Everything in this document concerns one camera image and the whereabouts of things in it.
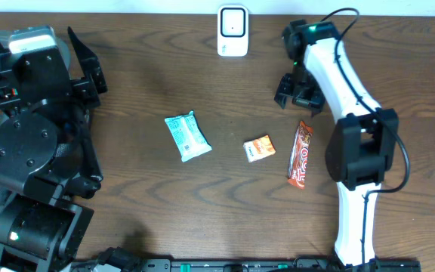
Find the orange snack sachet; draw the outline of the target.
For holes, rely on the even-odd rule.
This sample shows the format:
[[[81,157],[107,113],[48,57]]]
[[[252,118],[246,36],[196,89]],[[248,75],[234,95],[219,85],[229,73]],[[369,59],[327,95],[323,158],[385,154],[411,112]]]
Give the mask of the orange snack sachet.
[[[248,162],[255,162],[268,156],[272,156],[276,153],[276,150],[268,135],[264,135],[263,137],[254,139],[252,141],[246,141],[243,144],[243,148],[245,150]]]

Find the red Top chocolate bar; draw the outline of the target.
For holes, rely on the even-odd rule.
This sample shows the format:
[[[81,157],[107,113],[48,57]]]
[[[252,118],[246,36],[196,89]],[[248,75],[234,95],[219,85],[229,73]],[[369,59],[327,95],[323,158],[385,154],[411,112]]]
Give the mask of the red Top chocolate bar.
[[[300,189],[305,188],[309,145],[312,136],[313,129],[304,121],[300,121],[295,133],[288,167],[288,182]]]

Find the white teal snack packet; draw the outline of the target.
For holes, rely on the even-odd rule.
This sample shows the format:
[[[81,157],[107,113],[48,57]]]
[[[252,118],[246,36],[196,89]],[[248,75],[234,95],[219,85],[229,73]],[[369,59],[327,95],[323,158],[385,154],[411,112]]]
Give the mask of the white teal snack packet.
[[[177,145],[182,162],[212,150],[199,129],[193,110],[185,115],[165,118],[165,124]]]

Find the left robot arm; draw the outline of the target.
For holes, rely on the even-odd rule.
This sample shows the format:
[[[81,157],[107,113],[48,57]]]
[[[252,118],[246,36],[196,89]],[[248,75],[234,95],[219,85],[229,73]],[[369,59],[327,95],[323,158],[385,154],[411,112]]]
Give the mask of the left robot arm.
[[[97,55],[68,36],[77,79],[50,26],[0,42],[0,271],[68,271],[93,215],[73,197],[101,187],[90,124],[107,86]]]

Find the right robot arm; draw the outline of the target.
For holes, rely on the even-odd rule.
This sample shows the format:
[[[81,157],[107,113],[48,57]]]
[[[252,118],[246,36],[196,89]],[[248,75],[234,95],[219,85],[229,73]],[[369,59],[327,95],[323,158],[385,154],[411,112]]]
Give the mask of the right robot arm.
[[[339,198],[335,256],[343,269],[369,270],[375,260],[375,204],[397,142],[398,116],[367,92],[331,21],[292,21],[282,32],[294,68],[285,74],[274,100],[290,100],[317,114],[328,105],[335,128],[325,150],[327,171]]]

